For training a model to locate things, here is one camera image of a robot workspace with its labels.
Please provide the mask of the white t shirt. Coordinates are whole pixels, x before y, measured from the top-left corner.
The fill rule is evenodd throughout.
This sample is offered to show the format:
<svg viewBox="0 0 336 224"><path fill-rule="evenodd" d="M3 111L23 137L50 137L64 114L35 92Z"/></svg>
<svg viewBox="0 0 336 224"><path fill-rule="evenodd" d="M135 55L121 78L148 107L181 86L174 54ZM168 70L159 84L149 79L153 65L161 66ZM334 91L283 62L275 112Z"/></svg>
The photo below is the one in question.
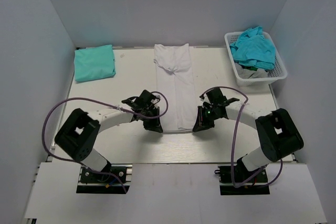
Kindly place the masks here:
<svg viewBox="0 0 336 224"><path fill-rule="evenodd" d="M164 133L191 132L197 117L197 102L189 44L154 45L156 89L168 101L160 118Z"/></svg>

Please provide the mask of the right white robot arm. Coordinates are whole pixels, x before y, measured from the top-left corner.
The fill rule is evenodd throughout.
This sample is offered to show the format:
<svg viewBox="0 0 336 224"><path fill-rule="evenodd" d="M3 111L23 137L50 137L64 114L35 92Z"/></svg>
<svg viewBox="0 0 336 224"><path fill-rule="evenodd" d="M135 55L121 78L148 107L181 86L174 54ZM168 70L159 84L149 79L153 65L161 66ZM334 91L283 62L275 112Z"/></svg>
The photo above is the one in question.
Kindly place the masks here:
<svg viewBox="0 0 336 224"><path fill-rule="evenodd" d="M232 171L247 182L255 177L256 172L270 163L301 150L303 139L285 109L265 111L248 104L249 98L243 94L243 101L238 98L226 98L223 86L213 87L200 95L203 101L197 108L197 117L192 129L194 133L214 128L215 121L227 119L235 122L231 154L235 154L239 124L247 125L257 131L259 147L249 154L230 162Z"/></svg>

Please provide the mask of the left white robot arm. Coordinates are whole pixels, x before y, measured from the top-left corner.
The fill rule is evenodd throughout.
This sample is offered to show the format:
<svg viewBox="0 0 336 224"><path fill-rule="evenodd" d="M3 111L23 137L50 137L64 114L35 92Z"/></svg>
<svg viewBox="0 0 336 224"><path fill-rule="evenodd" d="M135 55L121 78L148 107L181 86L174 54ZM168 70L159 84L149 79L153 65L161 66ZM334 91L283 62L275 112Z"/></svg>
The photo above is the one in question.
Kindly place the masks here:
<svg viewBox="0 0 336 224"><path fill-rule="evenodd" d="M79 163L93 171L93 176L101 182L110 178L111 163L94 149L99 133L121 124L142 121L147 131L163 133L160 113L157 104L165 96L157 91L143 90L139 96L122 101L129 108L108 105L93 99L81 98L105 105L106 108L93 112L85 112L77 108L71 112L55 137L55 143L71 157L71 161Z"/></svg>

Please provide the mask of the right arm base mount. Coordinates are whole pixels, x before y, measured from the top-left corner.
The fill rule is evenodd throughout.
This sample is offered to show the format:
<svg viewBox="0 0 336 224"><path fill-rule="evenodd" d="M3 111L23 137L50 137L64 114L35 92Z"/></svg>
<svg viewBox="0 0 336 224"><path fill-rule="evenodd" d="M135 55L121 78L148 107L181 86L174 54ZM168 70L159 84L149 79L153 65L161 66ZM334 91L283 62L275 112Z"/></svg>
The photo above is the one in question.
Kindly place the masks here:
<svg viewBox="0 0 336 224"><path fill-rule="evenodd" d="M243 168L242 162L234 165L234 182L242 183L254 173ZM248 196L248 195L269 195L268 176L266 169L262 169L255 177L244 183L239 188L234 187L232 182L232 171L230 165L219 166L214 170L215 176L219 179L219 189L221 196Z"/></svg>

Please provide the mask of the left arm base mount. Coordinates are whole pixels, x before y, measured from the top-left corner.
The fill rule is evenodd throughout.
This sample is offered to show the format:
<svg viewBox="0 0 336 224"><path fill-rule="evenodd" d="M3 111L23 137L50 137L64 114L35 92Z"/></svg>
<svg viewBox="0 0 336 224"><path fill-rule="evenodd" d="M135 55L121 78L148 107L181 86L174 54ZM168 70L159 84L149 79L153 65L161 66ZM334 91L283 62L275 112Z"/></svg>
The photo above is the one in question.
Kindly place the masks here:
<svg viewBox="0 0 336 224"><path fill-rule="evenodd" d="M79 173L76 193L109 195L126 194L131 185L132 165L112 165L109 173L117 176L124 187L122 187L120 182L114 176L95 174L82 166Z"/></svg>

